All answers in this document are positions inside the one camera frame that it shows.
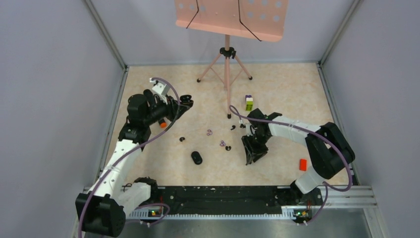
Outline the black earbud charging case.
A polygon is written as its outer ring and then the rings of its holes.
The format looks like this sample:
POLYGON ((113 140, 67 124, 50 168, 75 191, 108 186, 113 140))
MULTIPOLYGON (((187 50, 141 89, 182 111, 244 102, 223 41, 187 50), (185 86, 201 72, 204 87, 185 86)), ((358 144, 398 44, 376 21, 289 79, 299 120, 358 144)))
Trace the black earbud charging case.
POLYGON ((183 105, 193 105, 194 101, 192 100, 192 96, 191 95, 182 95, 180 96, 180 103, 183 105))

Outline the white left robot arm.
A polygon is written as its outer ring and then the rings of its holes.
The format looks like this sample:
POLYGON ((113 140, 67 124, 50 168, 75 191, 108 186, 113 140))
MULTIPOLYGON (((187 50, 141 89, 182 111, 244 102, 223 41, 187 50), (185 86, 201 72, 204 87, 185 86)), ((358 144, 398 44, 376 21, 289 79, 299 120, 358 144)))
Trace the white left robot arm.
POLYGON ((127 192, 121 190, 122 186, 145 146, 168 131, 166 128, 151 137, 150 126, 163 118, 174 124, 193 104, 191 95, 171 97, 149 89, 129 97, 128 116, 112 157, 88 192, 76 198, 77 237, 93 233, 115 238, 121 234, 128 215, 141 203, 153 205, 158 201, 158 190, 146 182, 135 182, 127 192))

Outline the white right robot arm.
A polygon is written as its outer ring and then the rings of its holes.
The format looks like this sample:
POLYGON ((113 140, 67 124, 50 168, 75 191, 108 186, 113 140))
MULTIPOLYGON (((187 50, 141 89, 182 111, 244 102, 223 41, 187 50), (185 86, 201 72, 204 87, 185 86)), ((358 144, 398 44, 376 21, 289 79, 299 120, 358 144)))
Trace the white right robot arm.
POLYGON ((336 124, 312 125, 277 112, 266 115, 260 109, 251 111, 245 118, 248 123, 241 123, 246 130, 241 140, 247 165, 268 153, 266 144, 272 137, 286 138, 307 148, 311 166, 290 185, 294 203, 304 204, 310 199, 311 191, 322 184, 328 186, 327 180, 342 170, 346 170, 349 179, 343 191, 352 186, 349 165, 354 161, 355 153, 336 124))

